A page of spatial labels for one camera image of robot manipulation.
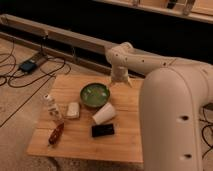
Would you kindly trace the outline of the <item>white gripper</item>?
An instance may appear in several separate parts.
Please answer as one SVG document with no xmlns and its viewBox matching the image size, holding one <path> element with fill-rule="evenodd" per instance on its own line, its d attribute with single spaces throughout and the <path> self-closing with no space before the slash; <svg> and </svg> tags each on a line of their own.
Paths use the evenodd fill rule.
<svg viewBox="0 0 213 171">
<path fill-rule="evenodd" d="M 111 82 L 127 82 L 128 81 L 128 69 L 121 66 L 113 65 L 111 69 Z"/>
</svg>

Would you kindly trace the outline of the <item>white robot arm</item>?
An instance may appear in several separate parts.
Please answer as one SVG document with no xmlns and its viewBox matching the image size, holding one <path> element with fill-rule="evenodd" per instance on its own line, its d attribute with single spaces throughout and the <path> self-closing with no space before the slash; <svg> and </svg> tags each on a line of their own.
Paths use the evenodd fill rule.
<svg viewBox="0 0 213 171">
<path fill-rule="evenodd" d="M 138 54 L 124 42 L 105 51 L 111 82 L 145 79 L 139 93 L 144 171 L 203 171 L 200 109 L 213 102 L 213 65 L 180 57 Z"/>
</svg>

